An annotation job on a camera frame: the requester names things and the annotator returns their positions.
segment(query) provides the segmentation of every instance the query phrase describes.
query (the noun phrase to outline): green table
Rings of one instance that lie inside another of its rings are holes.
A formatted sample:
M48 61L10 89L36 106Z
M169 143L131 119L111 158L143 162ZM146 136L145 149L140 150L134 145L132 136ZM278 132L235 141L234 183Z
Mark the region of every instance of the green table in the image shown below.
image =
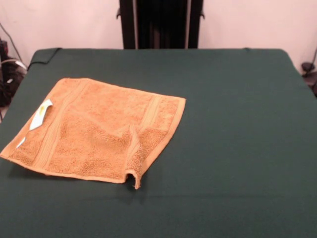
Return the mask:
M317 237L317 104L285 52L38 51L0 149L64 77L184 97L186 109L139 190L1 159L0 237Z

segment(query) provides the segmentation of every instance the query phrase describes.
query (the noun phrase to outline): black cable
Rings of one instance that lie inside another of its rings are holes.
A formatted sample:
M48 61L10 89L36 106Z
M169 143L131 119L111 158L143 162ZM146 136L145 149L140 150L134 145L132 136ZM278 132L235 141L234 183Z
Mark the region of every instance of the black cable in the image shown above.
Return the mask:
M317 56L317 48L316 48L316 50L315 50L315 55L314 55L314 58L313 58L313 61L312 61L312 65L311 65L311 67L310 67L310 69L308 70L308 72L310 72L310 71L312 71L312 69L313 69L313 65L314 65L314 62L315 62L315 60L316 60L316 56Z
M5 30L5 28L2 26L1 22L0 22L0 27L1 27L1 29L5 32L5 34L9 37L9 39L10 39L12 45L13 45L14 50L16 51L16 53L17 53L17 55L18 55L20 61L22 62L22 58L21 58L21 56L20 56L20 54L19 54L19 51L18 51L17 48L15 47L15 44L14 44L14 42L13 42L11 36L10 36L9 33Z

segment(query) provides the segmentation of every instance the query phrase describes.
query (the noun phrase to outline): wall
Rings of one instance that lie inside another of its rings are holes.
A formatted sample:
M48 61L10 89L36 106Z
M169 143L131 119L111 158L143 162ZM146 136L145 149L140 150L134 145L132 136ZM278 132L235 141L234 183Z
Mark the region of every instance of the wall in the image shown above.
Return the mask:
M28 64L42 48L122 49L118 8L119 0L0 0L0 22Z
M122 49L118 8L119 0L0 0L0 22L28 64L41 48ZM317 46L316 9L317 0L204 0L199 48L282 48L299 69Z
M317 47L317 0L204 0L199 48L281 48L300 70Z

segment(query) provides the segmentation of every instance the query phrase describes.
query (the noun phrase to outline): orange towel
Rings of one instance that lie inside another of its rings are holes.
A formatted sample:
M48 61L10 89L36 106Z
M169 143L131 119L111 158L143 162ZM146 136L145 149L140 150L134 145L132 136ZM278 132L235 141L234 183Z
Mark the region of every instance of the orange towel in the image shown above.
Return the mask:
M29 130L33 115L0 156L46 175L123 183L132 174L135 188L185 107L183 98L87 78L60 80L47 99L43 124Z

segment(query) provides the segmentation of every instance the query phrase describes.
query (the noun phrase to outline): white label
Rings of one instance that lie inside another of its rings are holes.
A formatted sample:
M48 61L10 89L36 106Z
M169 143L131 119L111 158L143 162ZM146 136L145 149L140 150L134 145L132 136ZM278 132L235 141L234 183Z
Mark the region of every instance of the white label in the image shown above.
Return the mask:
M44 116L46 113L46 110L49 106L52 106L53 103L50 99L47 99L45 102L43 102L40 107L37 109L34 118L30 124L30 130L34 130L35 128L38 128L43 124Z
M24 136L23 139L20 141L20 143L16 146L16 148L19 148L20 145L23 144L23 142L25 141L26 137Z

